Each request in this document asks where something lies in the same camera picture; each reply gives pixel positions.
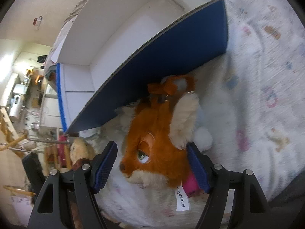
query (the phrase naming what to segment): white cylindrical appliance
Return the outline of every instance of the white cylindrical appliance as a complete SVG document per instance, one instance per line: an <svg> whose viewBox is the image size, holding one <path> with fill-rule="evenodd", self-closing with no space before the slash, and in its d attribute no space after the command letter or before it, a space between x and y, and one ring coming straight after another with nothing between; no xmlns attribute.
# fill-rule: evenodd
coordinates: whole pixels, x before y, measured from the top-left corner
<svg viewBox="0 0 305 229"><path fill-rule="evenodd" d="M11 121L19 121L20 111L22 108L22 99L20 95L15 95L9 117Z"/></svg>

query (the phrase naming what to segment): cardboard corrugated edge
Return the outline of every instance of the cardboard corrugated edge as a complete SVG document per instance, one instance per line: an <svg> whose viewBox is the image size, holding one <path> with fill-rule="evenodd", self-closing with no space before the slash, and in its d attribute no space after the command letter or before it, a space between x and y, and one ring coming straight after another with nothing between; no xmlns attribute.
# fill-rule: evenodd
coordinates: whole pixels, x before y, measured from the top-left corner
<svg viewBox="0 0 305 229"><path fill-rule="evenodd" d="M194 8L193 10L185 13L184 15L180 16L178 19L176 19L174 22L172 22L171 24L169 24L167 27L165 27L164 29L162 29L160 32L158 32L154 37L152 37L151 39L149 39L148 41L146 41L141 47L139 47L133 54L131 54L107 79L106 81L97 89L97 91L95 91L94 95L90 98L90 100L85 104L85 106L82 108L82 110L78 113L78 115L75 117L75 119L71 122L71 124L69 125L67 132L69 132L69 129L73 126L74 122L77 121L77 119L79 118L80 114L86 109L86 107L88 106L88 104L99 94L99 92L107 85L107 83L116 75L116 73L118 73L126 64L129 63L129 61L131 59L133 59L140 51L142 51L145 47L147 47L150 43L152 43L154 40L156 40L159 36L161 36L162 34L164 34L165 32L167 32L168 30L170 30L172 27L174 27L175 25L177 25L178 23L180 23L181 21L185 20L186 18L188 18L189 16L193 15L194 13L208 7L209 5L216 3L220 0L211 0L208 1L196 8Z"/></svg>

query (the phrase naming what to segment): open box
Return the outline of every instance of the open box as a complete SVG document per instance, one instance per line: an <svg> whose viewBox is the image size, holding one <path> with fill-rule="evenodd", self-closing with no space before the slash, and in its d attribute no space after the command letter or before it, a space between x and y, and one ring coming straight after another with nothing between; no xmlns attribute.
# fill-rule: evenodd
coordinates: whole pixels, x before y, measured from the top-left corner
<svg viewBox="0 0 305 229"><path fill-rule="evenodd" d="M57 60L64 131L103 125L148 83L197 68L227 41L223 0L88 0Z"/></svg>

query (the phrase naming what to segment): orange fox plush toy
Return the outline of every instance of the orange fox plush toy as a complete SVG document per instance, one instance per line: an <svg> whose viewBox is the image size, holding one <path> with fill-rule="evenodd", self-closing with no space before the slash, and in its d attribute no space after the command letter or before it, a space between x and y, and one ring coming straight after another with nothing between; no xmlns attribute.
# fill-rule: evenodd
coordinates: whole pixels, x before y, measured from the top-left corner
<svg viewBox="0 0 305 229"><path fill-rule="evenodd" d="M186 144L194 141L201 151L212 145L211 134L202 126L194 88L194 79L188 75L148 85L151 95L136 107L120 163L128 182L174 188L188 180Z"/></svg>

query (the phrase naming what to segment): plush toy tag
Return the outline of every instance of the plush toy tag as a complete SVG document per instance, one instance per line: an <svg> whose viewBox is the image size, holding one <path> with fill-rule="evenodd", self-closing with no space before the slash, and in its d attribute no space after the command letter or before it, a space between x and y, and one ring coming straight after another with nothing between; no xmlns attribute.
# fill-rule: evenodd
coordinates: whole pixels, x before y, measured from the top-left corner
<svg viewBox="0 0 305 229"><path fill-rule="evenodd" d="M190 210L189 198L186 195L182 184L175 189L175 196L177 199L177 209L176 211L187 211Z"/></svg>

